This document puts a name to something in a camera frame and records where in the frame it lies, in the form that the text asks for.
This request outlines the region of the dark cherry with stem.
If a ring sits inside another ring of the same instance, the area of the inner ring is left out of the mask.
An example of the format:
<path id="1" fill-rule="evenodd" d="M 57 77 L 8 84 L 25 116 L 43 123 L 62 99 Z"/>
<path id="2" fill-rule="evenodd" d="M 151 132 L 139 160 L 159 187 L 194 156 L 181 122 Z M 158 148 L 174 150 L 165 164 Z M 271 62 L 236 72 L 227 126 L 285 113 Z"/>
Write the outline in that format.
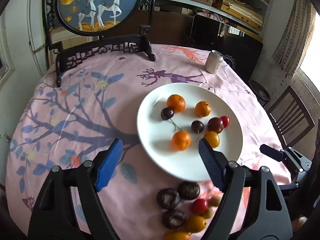
<path id="1" fill-rule="evenodd" d="M 179 126 L 177 126 L 173 121 L 172 119 L 173 117 L 174 117 L 174 111 L 170 107 L 166 107 L 161 110 L 161 119 L 164 121 L 169 121 L 175 126 L 176 129 L 178 129 L 179 131 L 182 131 L 182 129 Z"/>

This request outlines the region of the dark red plum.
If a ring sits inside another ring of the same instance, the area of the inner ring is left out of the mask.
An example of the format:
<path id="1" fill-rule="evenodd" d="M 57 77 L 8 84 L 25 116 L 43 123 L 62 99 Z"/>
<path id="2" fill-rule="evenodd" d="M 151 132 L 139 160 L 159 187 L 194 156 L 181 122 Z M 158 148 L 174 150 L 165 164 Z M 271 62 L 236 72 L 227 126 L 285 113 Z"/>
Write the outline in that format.
<path id="1" fill-rule="evenodd" d="M 221 118 L 218 117 L 211 118 L 207 123 L 208 131 L 212 131 L 217 134 L 221 133 L 223 131 L 223 128 L 223 121 Z"/>

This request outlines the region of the round deer screen ornament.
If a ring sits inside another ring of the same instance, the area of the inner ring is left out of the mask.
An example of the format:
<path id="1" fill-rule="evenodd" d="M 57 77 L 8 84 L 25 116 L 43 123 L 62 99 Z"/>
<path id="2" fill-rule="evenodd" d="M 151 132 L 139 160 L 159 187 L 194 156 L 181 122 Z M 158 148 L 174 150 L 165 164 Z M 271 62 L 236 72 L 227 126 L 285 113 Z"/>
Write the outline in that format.
<path id="1" fill-rule="evenodd" d="M 56 56 L 55 84 L 61 87 L 62 75 L 76 68 L 85 59 L 96 53 L 122 51 L 145 53 L 155 61 L 147 33 L 153 22 L 156 0 L 42 0 L 42 20 L 46 47 Z M 140 9 L 149 13 L 148 23 L 139 26 L 139 33 L 116 35 L 114 31 L 123 27 Z M 55 22 L 76 35 L 92 37 L 94 40 L 65 49 L 61 41 L 53 41 L 51 32 Z"/>

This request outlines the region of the white oval plate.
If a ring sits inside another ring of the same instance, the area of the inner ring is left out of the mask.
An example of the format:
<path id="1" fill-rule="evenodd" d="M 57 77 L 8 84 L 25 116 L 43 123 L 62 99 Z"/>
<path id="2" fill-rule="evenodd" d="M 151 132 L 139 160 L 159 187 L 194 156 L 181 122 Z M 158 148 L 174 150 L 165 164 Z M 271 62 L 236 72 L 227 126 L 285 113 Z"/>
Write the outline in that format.
<path id="1" fill-rule="evenodd" d="M 172 120 L 163 120 L 161 110 L 173 94 L 184 98 L 186 108 L 176 113 Z M 237 161 L 243 146 L 239 121 L 227 103 L 207 89 L 188 83 L 162 85 L 146 94 L 137 112 L 137 132 L 144 150 L 156 165 L 181 180 L 210 180 L 198 152 L 198 144 L 204 134 L 191 130 L 191 123 L 198 119 L 195 106 L 200 101 L 207 101 L 212 106 L 210 115 L 200 119 L 204 125 L 214 117 L 229 117 L 229 126 L 219 134 L 220 144 L 216 150 L 222 152 L 228 161 Z M 173 135 L 180 130 L 191 136 L 191 145 L 184 151 L 177 151 L 171 146 Z"/>

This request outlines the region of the smooth orange fruit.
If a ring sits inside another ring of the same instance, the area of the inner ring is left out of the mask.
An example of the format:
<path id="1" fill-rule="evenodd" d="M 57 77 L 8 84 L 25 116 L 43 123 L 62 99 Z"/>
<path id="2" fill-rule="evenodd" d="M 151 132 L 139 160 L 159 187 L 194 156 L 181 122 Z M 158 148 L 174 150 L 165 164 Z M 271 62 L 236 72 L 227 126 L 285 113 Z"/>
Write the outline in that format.
<path id="1" fill-rule="evenodd" d="M 185 231 L 168 232 L 163 237 L 164 240 L 190 240 L 190 235 Z"/>

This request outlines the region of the yellow orange round fruit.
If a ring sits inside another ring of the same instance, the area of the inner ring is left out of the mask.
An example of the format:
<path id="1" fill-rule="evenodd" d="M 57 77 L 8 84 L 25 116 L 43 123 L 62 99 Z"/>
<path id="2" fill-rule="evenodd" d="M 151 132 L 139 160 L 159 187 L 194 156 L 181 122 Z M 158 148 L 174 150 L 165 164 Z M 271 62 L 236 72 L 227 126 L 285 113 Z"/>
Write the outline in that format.
<path id="1" fill-rule="evenodd" d="M 219 135 L 214 131 L 206 132 L 203 139 L 206 139 L 212 148 L 217 148 L 220 144 Z"/>

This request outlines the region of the dark wooden chair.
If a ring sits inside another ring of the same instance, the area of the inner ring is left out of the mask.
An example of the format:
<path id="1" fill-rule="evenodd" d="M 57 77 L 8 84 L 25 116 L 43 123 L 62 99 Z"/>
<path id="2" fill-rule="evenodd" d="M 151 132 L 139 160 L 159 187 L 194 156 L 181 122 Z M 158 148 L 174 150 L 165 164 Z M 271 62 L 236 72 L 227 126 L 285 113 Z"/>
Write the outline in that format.
<path id="1" fill-rule="evenodd" d="M 272 115 L 272 112 L 284 101 L 286 96 L 291 96 L 292 101 L 281 113 L 280 117 L 276 118 Z M 292 86 L 288 86 L 275 103 L 266 111 L 274 130 L 281 142 L 283 149 L 293 147 L 301 139 L 303 139 L 315 126 L 315 122 L 307 109 L 306 105 L 294 90 Z M 306 121 L 308 124 L 296 137 L 290 142 L 286 142 L 285 135 L 292 132 L 294 128 L 301 124 L 302 121 Z"/>

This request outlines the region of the white beverage can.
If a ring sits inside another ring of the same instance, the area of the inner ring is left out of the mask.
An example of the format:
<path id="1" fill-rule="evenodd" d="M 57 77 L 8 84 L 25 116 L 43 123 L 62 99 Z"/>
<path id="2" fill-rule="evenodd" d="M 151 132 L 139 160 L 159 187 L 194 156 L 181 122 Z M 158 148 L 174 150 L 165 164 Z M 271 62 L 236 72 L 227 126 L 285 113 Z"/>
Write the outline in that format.
<path id="1" fill-rule="evenodd" d="M 210 74 L 215 74 L 219 70 L 222 61 L 223 55 L 216 50 L 212 50 L 208 54 L 207 60 L 204 64 L 204 70 Z"/>

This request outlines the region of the large bumpy orange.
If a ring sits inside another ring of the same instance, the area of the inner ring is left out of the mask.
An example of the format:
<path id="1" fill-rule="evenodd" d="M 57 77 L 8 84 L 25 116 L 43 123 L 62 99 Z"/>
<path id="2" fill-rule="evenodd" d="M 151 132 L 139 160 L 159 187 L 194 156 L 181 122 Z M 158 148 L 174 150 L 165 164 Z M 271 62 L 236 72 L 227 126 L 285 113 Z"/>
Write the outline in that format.
<path id="1" fill-rule="evenodd" d="M 184 151 L 191 145 L 191 136 L 186 131 L 176 132 L 171 139 L 171 146 L 176 151 Z"/>

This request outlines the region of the red cherry tomato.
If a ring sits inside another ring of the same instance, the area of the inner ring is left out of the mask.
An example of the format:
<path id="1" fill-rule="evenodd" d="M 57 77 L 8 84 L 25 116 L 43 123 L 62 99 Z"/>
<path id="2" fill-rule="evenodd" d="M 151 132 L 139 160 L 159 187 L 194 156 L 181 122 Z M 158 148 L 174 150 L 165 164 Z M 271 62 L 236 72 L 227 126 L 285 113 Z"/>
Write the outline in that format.
<path id="1" fill-rule="evenodd" d="M 204 213 L 207 209 L 208 202 L 202 198 L 196 199 L 190 207 L 191 212 L 197 215 Z"/>
<path id="2" fill-rule="evenodd" d="M 220 119 L 222 120 L 223 127 L 227 128 L 229 126 L 229 117 L 221 116 Z"/>

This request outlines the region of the small mandarin orange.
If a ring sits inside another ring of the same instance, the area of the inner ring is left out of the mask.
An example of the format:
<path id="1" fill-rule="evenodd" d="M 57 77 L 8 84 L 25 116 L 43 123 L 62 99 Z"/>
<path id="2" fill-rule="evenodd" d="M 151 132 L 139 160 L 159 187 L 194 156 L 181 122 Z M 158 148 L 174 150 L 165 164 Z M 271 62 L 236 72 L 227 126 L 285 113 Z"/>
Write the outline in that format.
<path id="1" fill-rule="evenodd" d="M 185 110 L 185 100 L 178 94 L 172 94 L 167 99 L 167 106 L 174 112 L 180 113 Z"/>

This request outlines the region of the tan longan fruit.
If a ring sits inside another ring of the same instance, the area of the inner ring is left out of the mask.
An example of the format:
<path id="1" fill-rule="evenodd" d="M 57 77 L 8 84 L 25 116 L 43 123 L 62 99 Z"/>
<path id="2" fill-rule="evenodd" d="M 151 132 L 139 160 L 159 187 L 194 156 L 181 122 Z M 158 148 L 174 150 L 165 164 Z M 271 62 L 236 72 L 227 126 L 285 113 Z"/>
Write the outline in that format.
<path id="1" fill-rule="evenodd" d="M 215 210 L 212 206 L 209 206 L 202 214 L 201 216 L 205 219 L 211 219 L 215 213 Z"/>
<path id="2" fill-rule="evenodd" d="M 212 207 L 218 207 L 220 205 L 222 196 L 221 195 L 213 195 L 209 200 L 208 200 L 208 204 L 209 206 Z"/>

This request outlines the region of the round black stool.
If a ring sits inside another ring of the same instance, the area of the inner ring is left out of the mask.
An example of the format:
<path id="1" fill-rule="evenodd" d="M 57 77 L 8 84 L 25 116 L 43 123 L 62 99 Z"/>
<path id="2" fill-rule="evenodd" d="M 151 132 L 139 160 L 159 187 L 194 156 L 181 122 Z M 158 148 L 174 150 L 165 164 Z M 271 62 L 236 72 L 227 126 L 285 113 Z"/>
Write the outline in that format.
<path id="1" fill-rule="evenodd" d="M 271 97 L 268 91 L 257 81 L 249 80 L 248 86 L 253 91 L 258 101 L 261 101 L 262 106 L 265 107 L 270 102 Z"/>

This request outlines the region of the greenish yellow round fruit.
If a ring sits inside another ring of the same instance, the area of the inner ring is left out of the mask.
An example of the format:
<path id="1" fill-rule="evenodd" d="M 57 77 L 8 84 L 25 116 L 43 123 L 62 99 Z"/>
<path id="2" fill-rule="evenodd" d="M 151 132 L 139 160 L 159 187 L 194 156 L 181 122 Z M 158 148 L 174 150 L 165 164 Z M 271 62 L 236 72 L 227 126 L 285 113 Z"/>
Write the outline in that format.
<path id="1" fill-rule="evenodd" d="M 198 233 L 204 230 L 207 226 L 207 221 L 202 216 L 191 216 L 187 219 L 185 228 L 189 233 Z"/>

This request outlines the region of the mandarin with stem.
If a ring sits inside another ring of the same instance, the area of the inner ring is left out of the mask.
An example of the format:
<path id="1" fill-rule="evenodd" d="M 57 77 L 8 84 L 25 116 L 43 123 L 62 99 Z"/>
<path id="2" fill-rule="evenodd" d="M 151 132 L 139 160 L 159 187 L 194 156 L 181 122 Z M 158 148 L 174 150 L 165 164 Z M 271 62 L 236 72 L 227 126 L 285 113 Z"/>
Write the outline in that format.
<path id="1" fill-rule="evenodd" d="M 212 106 L 207 101 L 200 101 L 195 106 L 195 114 L 200 118 L 210 115 L 211 111 Z"/>

